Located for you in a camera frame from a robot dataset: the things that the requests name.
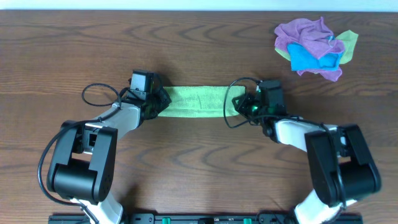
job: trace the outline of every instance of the purple cloth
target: purple cloth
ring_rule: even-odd
[[[297,74],[301,76],[303,75],[304,72],[319,73],[327,80],[333,82],[337,81],[337,79],[341,76],[341,74],[343,74],[343,71],[341,70],[340,67],[338,67],[337,71],[326,71],[322,69],[306,69],[306,70],[297,71]]]
[[[323,17],[317,21],[295,19],[288,24],[275,28],[278,35],[275,47],[287,52],[287,45],[298,43],[306,48],[316,59],[328,53],[343,53],[344,43],[335,40],[333,32],[323,23]]]

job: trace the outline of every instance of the wooden table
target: wooden table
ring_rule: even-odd
[[[298,76],[274,50],[278,24],[320,16],[336,34],[359,33],[336,83]],[[62,122],[104,110],[82,102],[87,84],[120,90],[135,68],[164,74],[166,85],[176,86],[278,78],[291,113],[359,124],[383,188],[349,211],[366,223],[396,222],[397,34],[398,15],[387,13],[1,11],[0,223],[45,223],[52,213],[79,212],[41,193],[39,157]],[[114,173],[113,194],[129,212],[288,210],[312,189],[304,152],[273,143],[260,128],[228,129],[222,118],[146,121],[118,142]]]

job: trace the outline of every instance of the light green towel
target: light green towel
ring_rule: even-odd
[[[159,116],[174,118],[223,117],[226,86],[173,86],[164,87],[172,99],[171,104]],[[244,94],[244,86],[232,86],[226,99],[226,115],[236,116],[232,104],[234,97]]]
[[[353,59],[354,48],[356,41],[358,40],[358,36],[359,35],[354,33],[353,31],[347,30],[336,37],[336,39],[343,41],[344,48],[346,49],[343,53],[343,56],[341,56],[340,64],[345,64]],[[280,56],[290,61],[290,55],[288,52],[284,52],[283,50],[278,48],[275,48],[275,51],[278,52]]]

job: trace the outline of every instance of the white background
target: white background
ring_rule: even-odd
[[[0,0],[0,9],[398,12],[398,0]]]

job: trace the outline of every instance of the robotic arm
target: robotic arm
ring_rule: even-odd
[[[144,120],[155,118],[171,102],[162,85],[154,88],[155,77],[159,76],[142,70],[133,71],[131,86],[120,93],[123,96],[127,91],[127,96],[121,102],[113,103],[95,122],[77,126],[73,126],[76,124],[74,121],[62,124],[62,130],[67,131],[57,141],[47,174],[47,188],[81,206],[86,213],[85,218],[89,218],[91,223],[268,224],[280,223],[280,219],[285,224],[331,223],[347,206],[381,188],[379,172],[357,125],[323,125],[289,115],[280,82],[271,80],[257,82],[255,95],[246,93],[235,98],[233,104],[248,121],[261,125],[263,133],[274,142],[308,153],[314,189],[294,208],[294,212],[290,215],[261,214],[258,221],[257,216],[236,215],[223,218],[153,214],[127,216],[109,191],[116,143]],[[91,161],[74,159],[72,153],[92,154]],[[351,160],[339,164],[339,157],[350,157]],[[81,217],[52,216],[49,219],[51,224],[83,221]],[[361,223],[360,219],[350,217],[337,221]]]

